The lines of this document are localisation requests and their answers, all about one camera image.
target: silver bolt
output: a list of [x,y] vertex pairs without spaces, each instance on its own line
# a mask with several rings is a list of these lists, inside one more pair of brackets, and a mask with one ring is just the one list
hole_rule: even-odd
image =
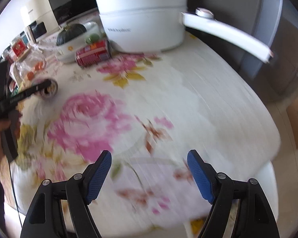
[[82,178],[82,174],[75,174],[74,175],[74,179],[75,180],[79,180],[79,179],[81,179]]
[[250,179],[250,183],[251,184],[258,184],[258,181],[256,179],[254,179],[254,178],[251,178]]
[[224,173],[218,173],[217,177],[223,180],[226,178],[226,175]]
[[48,184],[49,184],[49,180],[48,180],[48,179],[44,180],[44,181],[42,182],[42,184],[43,184],[44,186],[48,185]]

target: black cable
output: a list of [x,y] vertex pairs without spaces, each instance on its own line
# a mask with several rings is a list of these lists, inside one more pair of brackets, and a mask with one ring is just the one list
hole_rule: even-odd
[[14,201],[15,201],[15,205],[16,205],[16,210],[18,211],[18,216],[19,216],[20,225],[21,225],[21,229],[22,229],[22,222],[21,222],[21,218],[20,218],[19,206],[18,206],[18,202],[16,201],[15,192],[14,192],[14,185],[13,185],[13,181],[12,181],[11,166],[10,166],[10,164],[8,164],[8,165],[9,165],[9,171],[10,171],[10,180],[11,180],[12,192],[13,192]]

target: floor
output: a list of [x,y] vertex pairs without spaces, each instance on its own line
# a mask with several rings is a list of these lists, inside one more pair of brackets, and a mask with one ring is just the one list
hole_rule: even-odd
[[[286,108],[298,96],[298,88],[291,95],[281,100],[272,100],[270,92],[267,92],[266,85],[259,85],[257,94],[270,112],[281,137],[281,147],[278,155],[272,161],[278,188],[279,196],[279,217],[277,221],[280,238],[292,238],[298,230],[298,149],[296,149],[293,132]],[[16,211],[9,206],[6,207],[7,229],[11,238],[18,238],[20,235],[19,219]],[[185,238],[184,226],[179,226],[173,231],[158,230],[149,237],[170,237]]]

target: pot handle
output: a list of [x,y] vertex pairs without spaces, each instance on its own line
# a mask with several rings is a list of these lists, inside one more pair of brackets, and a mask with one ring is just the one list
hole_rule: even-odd
[[268,63],[274,54],[270,48],[253,36],[230,25],[214,20],[213,14],[206,9],[196,9],[196,14],[182,13],[182,22],[186,27],[194,28],[224,39]]

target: table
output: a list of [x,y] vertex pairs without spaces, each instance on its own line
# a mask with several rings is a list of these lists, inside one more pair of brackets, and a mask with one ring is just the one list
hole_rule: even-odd
[[244,181],[278,152],[279,133],[261,100],[189,33],[180,47],[159,54],[120,54],[87,69],[53,58],[48,65],[42,76],[58,82],[57,95],[20,105],[12,172],[24,213],[42,180],[83,172],[107,149],[112,167],[89,206],[102,236],[170,227],[210,210],[187,167],[190,149]]

